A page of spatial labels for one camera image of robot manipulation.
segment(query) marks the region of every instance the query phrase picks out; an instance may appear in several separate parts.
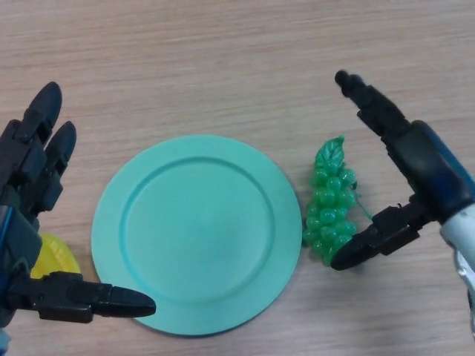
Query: grape stem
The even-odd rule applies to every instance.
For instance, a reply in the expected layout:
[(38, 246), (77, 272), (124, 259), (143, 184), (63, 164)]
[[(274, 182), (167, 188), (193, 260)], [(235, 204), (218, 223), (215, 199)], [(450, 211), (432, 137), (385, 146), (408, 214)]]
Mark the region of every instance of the grape stem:
[(364, 215), (371, 221), (373, 220), (373, 215), (361, 204), (359, 201), (360, 194), (356, 194), (356, 204), (361, 208), (361, 210), (364, 212)]

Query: green leaf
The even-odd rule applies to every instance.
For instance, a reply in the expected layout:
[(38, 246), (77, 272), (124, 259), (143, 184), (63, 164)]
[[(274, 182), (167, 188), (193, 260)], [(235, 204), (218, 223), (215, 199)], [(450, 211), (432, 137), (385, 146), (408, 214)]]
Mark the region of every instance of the green leaf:
[(324, 168), (331, 162), (337, 167), (341, 167), (344, 159), (343, 151), (344, 136), (341, 135), (330, 141), (326, 141), (324, 145), (318, 150), (315, 157), (315, 167)]

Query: white robot part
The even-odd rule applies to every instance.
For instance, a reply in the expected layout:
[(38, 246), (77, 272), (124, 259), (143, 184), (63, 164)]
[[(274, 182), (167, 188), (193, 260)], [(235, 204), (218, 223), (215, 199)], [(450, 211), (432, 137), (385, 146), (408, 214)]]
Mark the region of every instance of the white robot part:
[[(459, 211), (440, 229), (442, 238), (453, 248), (457, 273), (468, 288), (469, 298), (475, 297), (475, 204)], [(471, 307), (471, 329), (475, 340), (475, 308)]]

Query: plate center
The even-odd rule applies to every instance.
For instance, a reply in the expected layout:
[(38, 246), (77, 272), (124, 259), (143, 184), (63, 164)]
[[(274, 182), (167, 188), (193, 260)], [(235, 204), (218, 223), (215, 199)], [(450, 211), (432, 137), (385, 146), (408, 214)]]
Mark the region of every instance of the plate center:
[(150, 291), (181, 303), (213, 300), (242, 286), (273, 238), (272, 212), (257, 184), (215, 159), (156, 171), (124, 219), (131, 272)]

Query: table surface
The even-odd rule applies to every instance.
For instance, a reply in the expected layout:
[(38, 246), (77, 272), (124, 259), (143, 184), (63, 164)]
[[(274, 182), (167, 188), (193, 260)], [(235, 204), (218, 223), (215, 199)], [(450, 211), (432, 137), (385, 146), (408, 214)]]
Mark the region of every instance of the table surface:
[[(333, 77), (360, 73), (410, 119), (434, 127), (474, 171), (472, 0), (3, 1), (1, 125), (50, 80), (78, 142), (42, 231), (59, 235), (96, 280), (90, 230), (99, 196), (130, 158), (164, 139), (248, 142), (288, 174), (302, 207), (324, 140), (344, 133), (347, 163), (373, 212), (410, 190)], [(361, 226), (366, 223), (358, 219)], [(181, 339), (132, 320), (54, 323), (19, 312), (9, 355), (472, 355), (465, 287), (451, 251), (423, 238), (360, 270), (303, 253), (261, 316), (216, 337)]]

